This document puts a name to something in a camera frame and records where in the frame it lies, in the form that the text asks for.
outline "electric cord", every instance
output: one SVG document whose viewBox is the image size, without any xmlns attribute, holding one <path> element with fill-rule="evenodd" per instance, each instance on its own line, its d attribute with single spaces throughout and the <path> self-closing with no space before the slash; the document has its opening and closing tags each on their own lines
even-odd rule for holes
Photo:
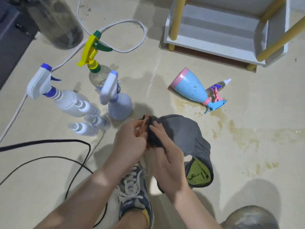
<svg viewBox="0 0 305 229">
<path fill-rule="evenodd" d="M 78 19 L 80 25 L 82 26 L 82 28 L 90 35 L 90 32 L 89 32 L 89 31 L 86 29 L 86 27 L 83 25 L 83 23 L 81 22 L 80 17 L 79 17 L 79 9 L 80 9 L 80 6 L 81 6 L 81 2 L 82 2 L 82 0 L 79 0 L 79 1 L 78 1 L 77 14 L 76 14 L 76 15 L 77 15 L 77 19 Z M 144 32 L 144 35 L 143 35 L 143 38 L 142 38 L 142 40 L 140 41 L 140 43 L 139 43 L 138 45 L 134 46 L 133 48 L 131 48 L 131 49 L 129 49 L 129 50 L 122 51 L 122 50 L 119 50 L 119 49 L 114 48 L 113 46 L 109 45 L 108 43 L 104 42 L 104 41 L 101 40 L 101 39 L 100 39 L 100 42 L 103 43 L 104 45 L 108 46 L 108 47 L 111 47 L 114 51 L 119 52 L 119 53 L 128 53 L 128 52 L 131 52 L 131 51 L 135 50 L 136 48 L 138 48 L 138 47 L 144 42 L 144 40 L 145 40 L 145 38 L 146 38 L 146 29 L 145 29 L 143 23 L 141 23 L 140 21 L 138 21 L 138 20 L 136 20 L 136 19 L 126 19 L 126 20 L 118 21 L 118 22 L 116 22 L 116 23 L 112 23 L 112 24 L 110 24 L 110 25 L 108 25 L 108 26 L 105 26 L 105 27 L 101 28 L 99 31 L 100 31 L 101 33 L 103 33 L 105 30 L 109 29 L 109 28 L 112 27 L 112 26 L 115 26 L 115 25 L 118 25 L 118 24 L 121 24 L 121 23 L 126 23 L 126 22 L 138 23 L 138 24 L 142 27 L 143 32 Z M 86 44 L 86 41 L 87 41 L 87 39 L 84 40 L 83 42 L 81 42 L 81 43 L 76 47 L 76 49 L 66 58 L 65 61 L 63 61 L 61 64 L 55 66 L 55 67 L 52 69 L 52 72 L 55 71 L 55 70 L 57 70 L 58 68 L 61 68 L 61 67 L 62 67 L 63 65 L 65 65 L 74 55 L 76 55 L 76 53 L 77 53 L 80 49 L 82 49 L 82 47 Z M 19 114 L 19 112 L 20 112 L 20 110 L 21 110 L 21 108 L 22 108 L 22 106 L 23 106 L 23 104 L 24 104 L 24 102 L 25 102 L 26 99 L 27 99 L 27 93 L 25 93 L 25 95 L 23 96 L 23 98 L 22 98 L 22 100 L 21 100 L 21 103 L 19 104 L 19 106 L 17 107 L 16 112 L 15 112 L 14 115 L 13 115 L 13 118 L 10 120 L 10 122 L 9 122 L 8 125 L 6 126 L 4 132 L 2 133 L 2 135 L 1 135 L 1 137 L 0 137 L 0 143 L 2 142 L 2 140 L 4 139 L 4 137 L 6 136 L 7 132 L 10 130 L 11 126 L 13 125 L 13 123 L 14 123 L 15 119 L 17 118 L 17 116 L 18 116 L 18 114 Z"/>
<path fill-rule="evenodd" d="M 65 160 L 68 160 L 68 161 L 72 161 L 72 162 L 75 162 L 77 164 L 80 165 L 80 168 L 78 169 L 78 171 L 75 173 L 74 177 L 72 178 L 70 184 L 69 184 L 69 187 L 67 189 L 67 192 L 66 192 L 66 195 L 65 195 L 65 200 L 67 199 L 68 197 L 68 193 L 69 193 L 69 190 L 71 188 L 71 185 L 73 183 L 73 181 L 75 180 L 76 176 L 78 175 L 78 173 L 81 171 L 81 169 L 84 167 L 86 170 L 88 170 L 91 174 L 93 173 L 88 167 L 85 166 L 85 163 L 86 161 L 88 160 L 88 157 L 89 157 L 89 154 L 91 152 L 91 145 L 85 141 L 82 141 L 82 140 L 77 140 L 77 139 L 50 139 L 50 140 L 37 140 L 37 141 L 29 141 L 29 142 L 23 142 L 23 143 L 19 143 L 19 144 L 14 144 L 14 145 L 9 145 L 9 146 L 3 146 L 3 147 L 0 147 L 0 152 L 4 152 L 4 151 L 8 151 L 8 150 L 12 150 L 12 149 L 17 149 L 17 148 L 21 148 L 21 147 L 26 147 L 26 146 L 30 146 L 30 145 L 38 145 L 38 144 L 45 144 L 45 143 L 61 143 L 61 142 L 79 142 L 79 143 L 83 143 L 87 146 L 89 146 L 89 151 L 83 161 L 83 163 L 80 163 L 78 161 L 75 161 L 73 159 L 70 159 L 70 158 L 65 158 L 65 157 L 61 157 L 61 156 L 45 156 L 45 157 L 40 157 L 40 158 L 35 158 L 35 159 L 32 159 L 28 162 L 25 162 L 21 165 L 19 165 L 17 168 L 15 168 L 11 173 L 9 173 L 8 176 L 6 176 L 1 182 L 0 182 L 0 186 L 16 171 L 18 170 L 19 168 L 21 168 L 22 166 L 28 164 L 28 163 L 31 163 L 31 162 L 34 162 L 34 161 L 37 161 L 37 160 L 40 160 L 40 159 L 44 159 L 44 158 L 61 158 L 61 159 L 65 159 Z M 104 214 L 103 216 L 101 217 L 101 219 L 94 225 L 94 227 L 96 227 L 97 225 L 99 225 L 101 223 L 101 221 L 104 219 L 105 217 L 105 214 L 106 214 L 106 211 L 107 211 L 107 206 L 108 206 L 108 203 L 106 203 L 106 206 L 105 206 L 105 210 L 104 210 Z"/>
</svg>

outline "left hand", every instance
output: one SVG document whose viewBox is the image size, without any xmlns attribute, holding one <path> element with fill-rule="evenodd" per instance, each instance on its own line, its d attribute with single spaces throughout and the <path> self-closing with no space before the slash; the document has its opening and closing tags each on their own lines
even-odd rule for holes
<svg viewBox="0 0 305 229">
<path fill-rule="evenodd" d="M 147 133 L 137 130 L 143 126 L 143 120 L 130 121 L 116 132 L 113 150 L 108 160 L 115 162 L 117 167 L 126 172 L 135 165 L 146 149 Z"/>
</svg>

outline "hand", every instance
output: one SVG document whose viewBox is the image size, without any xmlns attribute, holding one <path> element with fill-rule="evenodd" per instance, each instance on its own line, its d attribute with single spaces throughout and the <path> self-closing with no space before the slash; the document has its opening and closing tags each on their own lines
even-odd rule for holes
<svg viewBox="0 0 305 229">
<path fill-rule="evenodd" d="M 177 193 L 189 189 L 185 177 L 184 156 L 182 150 L 168 137 L 162 124 L 153 122 L 149 128 L 160 139 L 163 148 L 155 148 L 155 178 L 172 203 Z"/>
<path fill-rule="evenodd" d="M 142 124 L 143 120 L 133 120 L 116 132 L 108 160 L 114 162 L 123 173 L 140 160 L 146 149 L 147 133 L 136 129 Z"/>
</svg>

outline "white cable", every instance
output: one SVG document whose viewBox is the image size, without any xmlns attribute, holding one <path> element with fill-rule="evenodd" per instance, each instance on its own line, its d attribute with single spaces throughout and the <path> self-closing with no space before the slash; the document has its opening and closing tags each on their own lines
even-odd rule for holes
<svg viewBox="0 0 305 229">
<path fill-rule="evenodd" d="M 80 18 L 79 18 L 79 9 L 80 9 L 80 6 L 81 6 L 81 0 L 78 1 L 78 7 L 77 7 L 77 14 L 76 14 L 76 15 L 77 15 L 78 21 L 79 21 L 79 23 L 81 24 L 81 26 L 83 27 L 83 29 L 90 35 L 90 32 L 89 32 L 89 31 L 86 29 L 86 27 L 82 24 L 82 22 L 81 22 L 81 20 L 80 20 Z M 127 23 L 127 22 L 135 22 L 135 23 L 138 23 L 138 24 L 142 27 L 142 29 L 143 29 L 144 36 L 143 36 L 143 39 L 141 40 L 141 42 L 140 42 L 138 45 L 134 46 L 133 48 L 131 48 L 131 49 L 127 50 L 127 51 L 121 51 L 121 50 L 115 49 L 114 47 L 112 47 L 111 45 L 109 45 L 108 43 L 106 43 L 106 42 L 104 42 L 104 41 L 102 41 L 102 40 L 100 40 L 100 42 L 103 43 L 104 45 L 106 45 L 106 46 L 112 48 L 114 51 L 119 52 L 119 53 L 128 53 L 128 52 L 131 52 L 131 51 L 133 51 L 134 49 L 138 48 L 138 47 L 144 42 L 144 40 L 145 40 L 145 38 L 146 38 L 146 29 L 145 29 L 143 23 L 141 23 L 140 21 L 138 21 L 138 20 L 136 20 L 136 19 L 126 19 L 126 20 L 118 21 L 118 22 L 116 22 L 116 23 L 112 23 L 112 24 L 110 24 L 110 25 L 108 25 L 108 26 L 105 26 L 105 27 L 101 28 L 99 31 L 100 31 L 101 33 L 103 33 L 105 30 L 109 29 L 109 28 L 112 27 L 112 26 L 115 26 L 115 25 L 121 24 L 121 23 Z M 67 62 L 68 62 L 68 61 L 69 61 L 69 60 L 70 60 L 70 59 L 71 59 L 80 49 L 82 49 L 82 47 L 86 44 L 86 42 L 87 42 L 87 39 L 84 40 L 81 44 L 79 44 L 79 45 L 77 46 L 77 48 L 76 48 L 76 49 L 66 58 L 66 60 L 63 61 L 63 63 L 61 63 L 61 64 L 57 65 L 56 67 L 54 67 L 54 68 L 52 69 L 52 71 L 55 71 L 55 70 L 57 70 L 58 68 L 62 67 L 64 64 L 66 64 L 66 63 L 67 63 Z M 19 104 L 19 106 L 18 106 L 18 108 L 17 108 L 17 110 L 16 110 L 16 112 L 15 112 L 13 118 L 11 119 L 11 121 L 9 122 L 9 124 L 7 125 L 7 127 L 5 128 L 4 132 L 2 133 L 2 135 L 1 135 L 1 137 L 0 137 L 0 143 L 2 142 L 2 140 L 4 139 L 4 137 L 6 136 L 7 132 L 10 130 L 12 124 L 13 124 L 14 121 L 15 121 L 15 119 L 17 118 L 17 116 L 18 116 L 18 114 L 19 114 L 19 112 L 20 112 L 20 110 L 21 110 L 21 108 L 22 108 L 22 106 L 23 106 L 23 104 L 24 104 L 26 98 L 27 98 L 27 94 L 25 93 L 25 95 L 23 96 L 22 101 L 21 101 L 21 103 Z"/>
</svg>

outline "forearm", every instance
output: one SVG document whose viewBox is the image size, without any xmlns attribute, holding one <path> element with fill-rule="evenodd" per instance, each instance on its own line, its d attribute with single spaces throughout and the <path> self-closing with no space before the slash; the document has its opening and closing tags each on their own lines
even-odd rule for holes
<svg viewBox="0 0 305 229">
<path fill-rule="evenodd" d="M 221 229 L 189 187 L 176 194 L 173 205 L 188 229 Z"/>
<path fill-rule="evenodd" d="M 92 229 L 122 177 L 113 167 L 106 162 L 35 229 Z"/>
</svg>

